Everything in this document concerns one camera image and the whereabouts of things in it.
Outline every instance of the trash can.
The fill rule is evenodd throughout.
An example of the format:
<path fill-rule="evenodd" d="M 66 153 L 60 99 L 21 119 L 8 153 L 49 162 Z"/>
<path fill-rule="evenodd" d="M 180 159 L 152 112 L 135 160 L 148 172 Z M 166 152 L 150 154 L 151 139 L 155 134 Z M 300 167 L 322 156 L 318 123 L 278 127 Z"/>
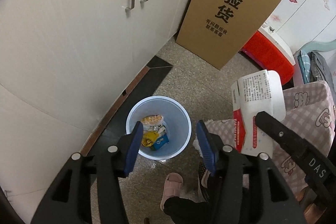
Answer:
<path fill-rule="evenodd" d="M 139 154 L 151 160 L 167 160 L 175 157 L 187 146 L 191 136 L 191 122 L 187 111 L 175 100 L 165 96 L 152 96 L 138 102 L 126 121 L 126 134 L 130 134 L 137 121 L 154 115 L 162 115 L 169 143 L 159 150 L 140 146 Z"/>

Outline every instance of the product box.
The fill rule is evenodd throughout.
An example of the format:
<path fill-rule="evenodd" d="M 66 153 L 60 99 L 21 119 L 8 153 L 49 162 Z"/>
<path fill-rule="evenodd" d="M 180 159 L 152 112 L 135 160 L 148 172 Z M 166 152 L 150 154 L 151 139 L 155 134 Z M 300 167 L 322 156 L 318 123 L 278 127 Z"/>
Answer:
<path fill-rule="evenodd" d="M 265 111 L 278 121 L 286 115 L 279 74 L 262 70 L 239 78 L 231 86 L 236 149 L 246 155 L 261 152 L 273 156 L 273 140 L 255 125 L 255 116 Z"/>
<path fill-rule="evenodd" d="M 177 43 L 221 69 L 281 0 L 191 0 Z"/>

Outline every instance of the metal screw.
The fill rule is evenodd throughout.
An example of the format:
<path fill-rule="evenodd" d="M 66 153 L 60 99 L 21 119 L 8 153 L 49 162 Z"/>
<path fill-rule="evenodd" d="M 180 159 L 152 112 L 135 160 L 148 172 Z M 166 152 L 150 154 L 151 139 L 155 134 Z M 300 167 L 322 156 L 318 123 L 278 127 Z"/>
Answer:
<path fill-rule="evenodd" d="M 81 155 L 80 155 L 80 153 L 73 153 L 73 154 L 71 155 L 71 158 L 72 158 L 73 160 L 79 160 L 79 159 L 81 158 Z"/>
<path fill-rule="evenodd" d="M 233 148 L 230 145 L 224 145 L 223 146 L 223 151 L 224 152 L 231 152 L 232 150 L 233 150 Z"/>
<path fill-rule="evenodd" d="M 259 157 L 262 159 L 262 160 L 267 160 L 268 159 L 268 155 L 266 153 L 260 153 Z"/>
<path fill-rule="evenodd" d="M 110 153 L 114 153 L 118 151 L 118 147 L 116 147 L 115 145 L 111 145 L 107 148 L 107 151 Z"/>

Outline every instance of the white and red box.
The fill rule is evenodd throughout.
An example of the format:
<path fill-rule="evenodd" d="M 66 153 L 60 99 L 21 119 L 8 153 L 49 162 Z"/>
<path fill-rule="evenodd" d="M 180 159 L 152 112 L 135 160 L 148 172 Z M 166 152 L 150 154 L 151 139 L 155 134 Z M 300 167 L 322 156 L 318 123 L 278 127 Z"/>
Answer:
<path fill-rule="evenodd" d="M 255 125 L 255 116 L 265 111 L 278 121 L 286 115 L 281 80 L 276 71 L 262 70 L 239 78 L 231 86 L 236 149 L 246 155 L 273 156 L 273 140 Z"/>

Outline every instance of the speckled tile floor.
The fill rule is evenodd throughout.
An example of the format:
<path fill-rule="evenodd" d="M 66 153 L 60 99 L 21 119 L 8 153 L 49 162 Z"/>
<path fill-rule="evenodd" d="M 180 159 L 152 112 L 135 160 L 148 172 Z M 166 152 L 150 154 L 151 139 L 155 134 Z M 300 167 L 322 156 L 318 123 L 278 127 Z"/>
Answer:
<path fill-rule="evenodd" d="M 193 148 L 196 122 L 200 119 L 229 119 L 232 117 L 231 84 L 238 78 L 259 69 L 241 54 L 236 54 L 221 70 L 175 43 L 174 38 L 157 54 L 174 67 L 154 95 L 177 100 L 187 110 L 192 121 L 192 138 L 185 150 L 166 161 L 155 161 L 138 155 L 134 171 L 120 179 L 120 188 L 130 224 L 171 224 L 169 216 L 160 210 L 165 177 L 178 172 L 184 178 L 183 197 L 197 201 L 197 169 L 201 160 Z M 99 224 L 96 182 L 91 188 L 93 224 Z"/>

